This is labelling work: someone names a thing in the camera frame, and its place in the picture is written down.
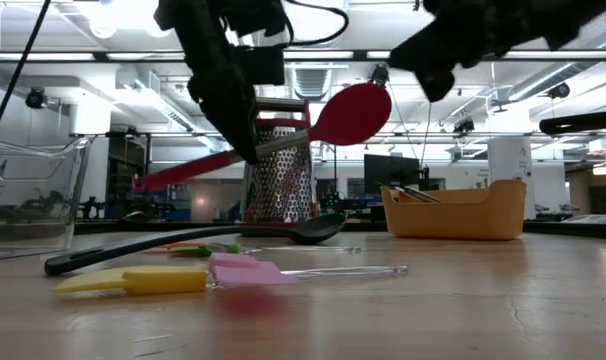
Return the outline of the black overhead beam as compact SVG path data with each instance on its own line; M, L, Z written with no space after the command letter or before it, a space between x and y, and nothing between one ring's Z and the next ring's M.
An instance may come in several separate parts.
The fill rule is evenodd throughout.
M382 50L286 50L286 62L382 62L389 51ZM17 63L20 52L0 52L0 63ZM33 52L31 63L178 63L184 60L180 51L156 52ZM596 50L513 50L503 57L485 56L482 62L606 62L606 49Z

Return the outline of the black plastic serving spoon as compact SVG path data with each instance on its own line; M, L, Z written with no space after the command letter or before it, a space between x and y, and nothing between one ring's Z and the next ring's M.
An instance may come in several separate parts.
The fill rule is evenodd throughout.
M312 218L297 225L226 225L207 228L194 228L144 235L132 239L117 241L113 244L100 245L83 250L71 251L49 258L44 263L47 276L58 276L110 259L148 250L154 247L169 245L193 239L231 234L250 234L286 237L298 245L316 245L337 233L346 223L346 218L339 214L329 214Z
M606 111L541 120L539 129L548 136L606 129Z

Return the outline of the black aluminium rig frame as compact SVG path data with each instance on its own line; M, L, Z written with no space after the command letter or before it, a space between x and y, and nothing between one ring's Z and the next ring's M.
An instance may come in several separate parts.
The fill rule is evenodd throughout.
M88 235L109 232L164 232L192 228L210 228L228 226L228 223L186 223L186 222L119 222L98 221L80 222L75 225L75 235ZM386 232L384 223L347 223L347 232ZM523 232L532 234L549 234L585 238L606 239L606 224L538 222L525 221Z

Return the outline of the white building column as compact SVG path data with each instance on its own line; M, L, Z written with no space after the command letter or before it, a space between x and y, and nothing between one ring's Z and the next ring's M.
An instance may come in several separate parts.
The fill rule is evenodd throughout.
M111 113L111 105L103 100L80 100L70 107L70 133L92 139L81 202L92 197L99 203L106 199L109 138L95 138L95 135L105 134L110 130Z
M491 181L512 179L521 180L526 184L523 219L534 219L536 212L530 138L490 138L487 153Z

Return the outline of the black computer monitor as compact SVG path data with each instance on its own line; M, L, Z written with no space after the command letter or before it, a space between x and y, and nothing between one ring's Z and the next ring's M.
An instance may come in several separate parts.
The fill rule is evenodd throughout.
M418 159L371 155L364 156L364 191L367 195L380 194L380 186L405 187L420 183Z

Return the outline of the clear plastic container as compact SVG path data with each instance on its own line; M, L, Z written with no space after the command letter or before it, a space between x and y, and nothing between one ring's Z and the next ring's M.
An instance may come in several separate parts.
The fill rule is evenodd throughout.
M64 251L73 236L92 141L0 141L0 259Z

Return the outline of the ceiling air vent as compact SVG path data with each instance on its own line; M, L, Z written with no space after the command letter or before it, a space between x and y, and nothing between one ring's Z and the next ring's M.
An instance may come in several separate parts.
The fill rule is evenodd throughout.
M320 101L331 86L333 71L330 69L295 69L294 93L301 99Z

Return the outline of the red steel box grater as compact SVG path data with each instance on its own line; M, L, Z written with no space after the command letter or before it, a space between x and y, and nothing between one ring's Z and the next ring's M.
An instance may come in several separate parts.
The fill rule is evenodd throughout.
M258 141L265 144L311 127L305 100L260 98L255 120ZM242 220L249 223L303 222L313 216L310 147L291 146L244 166Z

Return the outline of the red spoon with steel shaft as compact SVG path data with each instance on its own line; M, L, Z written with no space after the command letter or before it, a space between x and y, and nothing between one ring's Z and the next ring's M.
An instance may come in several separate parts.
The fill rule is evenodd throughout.
M387 122L392 109L389 93L373 83L347 87L332 97L309 129L297 131L256 147L259 157L276 151L313 141L331 145L350 146L373 137ZM136 193L152 191L166 185L180 183L190 177L202 175L238 163L242 157L234 150L195 159L133 183Z

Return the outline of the orange plastic bin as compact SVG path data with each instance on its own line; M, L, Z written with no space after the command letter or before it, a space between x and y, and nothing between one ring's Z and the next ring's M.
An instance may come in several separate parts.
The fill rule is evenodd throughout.
M526 184L497 180L487 188L439 190L423 203L380 189L388 232L397 238L511 240L523 232Z

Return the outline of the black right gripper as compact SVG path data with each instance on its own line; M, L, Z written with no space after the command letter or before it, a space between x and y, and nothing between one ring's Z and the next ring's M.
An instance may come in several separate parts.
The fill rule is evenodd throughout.
M431 102L441 100L454 84L456 65L471 68L494 54L543 35L547 18L573 0L421 0L432 23L407 38L389 54L388 64L418 71Z

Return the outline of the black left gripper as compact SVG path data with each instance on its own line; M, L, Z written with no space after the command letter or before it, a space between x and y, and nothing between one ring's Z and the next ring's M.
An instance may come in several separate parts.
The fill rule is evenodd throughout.
M232 44L226 33L276 35L286 30L280 0L158 0L154 20L172 30L192 71L191 97L207 120L250 164L257 159L257 116L252 85L285 83L283 44Z

